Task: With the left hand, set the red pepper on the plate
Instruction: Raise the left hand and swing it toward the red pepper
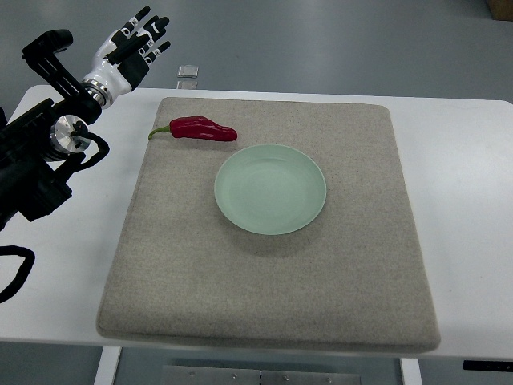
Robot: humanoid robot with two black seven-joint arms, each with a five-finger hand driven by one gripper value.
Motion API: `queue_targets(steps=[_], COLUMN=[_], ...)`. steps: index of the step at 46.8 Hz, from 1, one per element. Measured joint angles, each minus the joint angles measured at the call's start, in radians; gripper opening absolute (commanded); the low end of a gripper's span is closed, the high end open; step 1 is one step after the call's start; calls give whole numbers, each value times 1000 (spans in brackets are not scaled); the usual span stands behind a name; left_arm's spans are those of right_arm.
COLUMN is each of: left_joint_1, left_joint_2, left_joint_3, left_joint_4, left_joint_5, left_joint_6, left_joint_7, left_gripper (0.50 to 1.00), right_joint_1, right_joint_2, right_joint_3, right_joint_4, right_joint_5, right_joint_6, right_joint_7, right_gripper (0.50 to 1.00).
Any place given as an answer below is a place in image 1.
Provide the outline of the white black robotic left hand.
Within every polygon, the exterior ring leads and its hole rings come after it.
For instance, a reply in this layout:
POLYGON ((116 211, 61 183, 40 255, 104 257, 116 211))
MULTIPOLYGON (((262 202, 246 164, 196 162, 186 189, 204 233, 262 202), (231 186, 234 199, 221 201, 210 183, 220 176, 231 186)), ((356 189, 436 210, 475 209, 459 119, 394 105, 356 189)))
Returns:
POLYGON ((84 84, 99 89, 106 99, 115 99, 142 83, 151 65, 171 46, 164 39, 169 18, 151 17, 150 11, 145 6, 107 38, 95 53, 84 84))

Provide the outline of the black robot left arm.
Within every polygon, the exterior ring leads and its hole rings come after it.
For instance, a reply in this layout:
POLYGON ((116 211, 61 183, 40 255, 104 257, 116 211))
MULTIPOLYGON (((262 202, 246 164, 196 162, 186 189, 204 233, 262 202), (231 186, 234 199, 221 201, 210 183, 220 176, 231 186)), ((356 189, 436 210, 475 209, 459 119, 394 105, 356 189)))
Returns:
POLYGON ((43 33, 22 51, 29 67, 61 96, 45 99, 1 126, 1 224, 21 213, 35 221, 72 196, 71 176, 100 162, 107 142, 90 132, 99 103, 59 62, 57 53, 73 42, 68 30, 43 33))

